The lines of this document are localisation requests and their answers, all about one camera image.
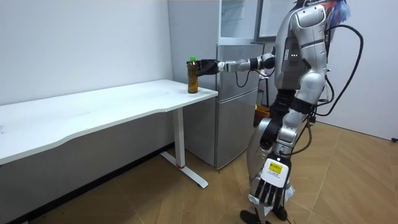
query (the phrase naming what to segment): glass bottle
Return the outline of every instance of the glass bottle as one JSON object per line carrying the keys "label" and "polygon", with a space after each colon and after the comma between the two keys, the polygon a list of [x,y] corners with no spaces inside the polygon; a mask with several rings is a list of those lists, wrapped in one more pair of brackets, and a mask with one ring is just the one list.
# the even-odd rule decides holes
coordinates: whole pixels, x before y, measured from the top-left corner
{"label": "glass bottle", "polygon": [[198,92],[198,64],[195,62],[195,57],[190,57],[190,61],[187,62],[188,68],[188,93]]}

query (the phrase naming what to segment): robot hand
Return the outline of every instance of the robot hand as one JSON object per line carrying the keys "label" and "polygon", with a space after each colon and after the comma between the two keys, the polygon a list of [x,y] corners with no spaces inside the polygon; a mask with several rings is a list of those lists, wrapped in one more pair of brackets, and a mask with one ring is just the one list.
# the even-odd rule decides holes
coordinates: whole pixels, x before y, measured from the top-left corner
{"label": "robot hand", "polygon": [[196,63],[199,65],[197,76],[202,75],[216,75],[218,71],[219,61],[215,59],[203,59],[197,60]]}

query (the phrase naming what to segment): glass cabinet door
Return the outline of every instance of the glass cabinet door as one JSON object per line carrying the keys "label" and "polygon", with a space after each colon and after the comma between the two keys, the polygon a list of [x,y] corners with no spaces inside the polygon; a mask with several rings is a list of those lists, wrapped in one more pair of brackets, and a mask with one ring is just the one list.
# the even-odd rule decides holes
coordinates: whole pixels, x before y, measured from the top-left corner
{"label": "glass cabinet door", "polygon": [[295,6],[293,0],[258,0],[256,42],[274,41],[285,16]]}
{"label": "glass cabinet door", "polygon": [[220,0],[219,45],[254,42],[258,0]]}

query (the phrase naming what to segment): yellow label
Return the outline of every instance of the yellow label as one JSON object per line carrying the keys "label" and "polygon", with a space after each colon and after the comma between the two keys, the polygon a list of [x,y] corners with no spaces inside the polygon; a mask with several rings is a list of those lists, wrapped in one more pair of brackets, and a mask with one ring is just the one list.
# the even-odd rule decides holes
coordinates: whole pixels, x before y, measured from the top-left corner
{"label": "yellow label", "polygon": [[271,162],[271,164],[269,165],[269,170],[274,171],[277,174],[280,174],[282,172],[282,166]]}

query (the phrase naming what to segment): white table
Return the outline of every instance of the white table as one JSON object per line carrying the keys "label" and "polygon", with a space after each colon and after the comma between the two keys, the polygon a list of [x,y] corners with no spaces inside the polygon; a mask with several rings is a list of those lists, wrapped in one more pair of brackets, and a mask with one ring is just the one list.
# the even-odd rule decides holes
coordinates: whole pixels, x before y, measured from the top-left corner
{"label": "white table", "polygon": [[217,96],[170,80],[95,90],[0,106],[0,165],[57,147],[73,138],[150,114],[173,111],[176,158],[162,156],[205,188],[208,183],[185,166],[184,106]]}

